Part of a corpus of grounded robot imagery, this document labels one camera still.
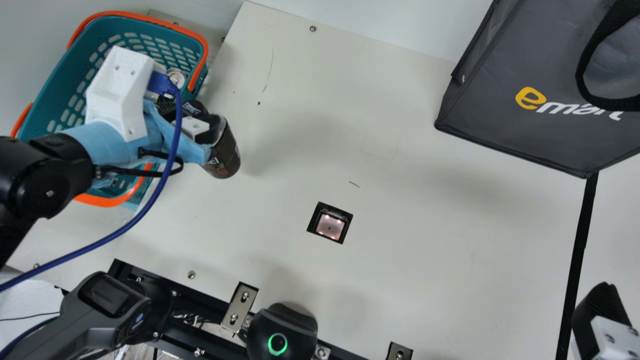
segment black bag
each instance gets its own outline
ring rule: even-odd
[[[582,178],[637,154],[639,14],[639,0],[494,0],[435,127]]]

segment bag strap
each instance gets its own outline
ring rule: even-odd
[[[602,19],[595,33],[593,33],[591,40],[589,40],[587,47],[584,49],[580,57],[580,62],[578,62],[575,80],[578,84],[580,94],[590,104],[609,111],[640,111],[640,94],[624,99],[607,99],[593,95],[584,83],[584,73],[587,71],[587,66],[591,61],[591,57],[593,57],[593,54],[596,52],[598,45],[638,15],[640,15],[640,1],[617,0],[611,9],[609,9],[604,19]]]

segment black mark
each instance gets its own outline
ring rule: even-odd
[[[267,74],[267,83],[264,84],[264,89],[262,89],[262,92],[267,90],[267,86],[269,86],[269,79],[271,78],[271,69],[273,69],[273,48],[271,48],[271,65],[269,66],[269,74]]]

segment black cable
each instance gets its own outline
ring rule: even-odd
[[[580,285],[580,272],[582,270],[582,260],[589,238],[589,227],[591,225],[591,213],[593,212],[593,202],[596,197],[598,186],[598,173],[593,174],[584,186],[582,196],[582,208],[578,218],[578,228],[575,232],[573,242],[573,254],[571,255],[571,265],[569,266],[569,277],[564,293],[564,308],[562,320],[560,321],[560,333],[558,336],[558,346],[556,348],[556,360],[565,360],[569,354],[569,342],[571,340],[571,317],[575,309],[575,301],[578,297],[578,287]]]
[[[43,314],[29,315],[29,316],[23,316],[22,318],[0,319],[0,322],[7,322],[7,321],[12,321],[12,320],[23,320],[23,319],[35,318],[35,317],[38,317],[38,316],[57,315],[57,314],[60,314],[60,312],[56,311],[55,313],[43,313]]]
[[[160,159],[167,159],[169,157],[169,154],[165,154],[164,152],[151,151],[143,148],[140,148],[138,152],[140,154],[140,157],[145,155],[155,156]],[[178,156],[175,157],[175,162],[179,166],[171,170],[171,172],[169,173],[170,176],[178,174],[184,168],[184,160],[182,160]],[[98,178],[102,177],[102,175],[107,172],[113,172],[119,175],[130,175],[130,176],[141,176],[141,177],[161,177],[162,176],[162,172],[160,171],[138,170],[135,168],[121,168],[121,167],[114,167],[111,165],[96,166],[94,168],[95,168],[94,171],[96,173],[96,177]]]

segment plastic basket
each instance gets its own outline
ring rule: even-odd
[[[66,53],[36,101],[18,119],[12,136],[29,140],[83,124],[84,91],[114,45],[146,54],[167,68],[188,74],[181,91],[183,101],[196,97],[207,75],[209,49],[198,33],[135,13],[97,13],[87,18],[69,40]],[[76,200],[102,207],[140,203],[149,182],[150,179],[118,176],[111,186],[91,189]]]

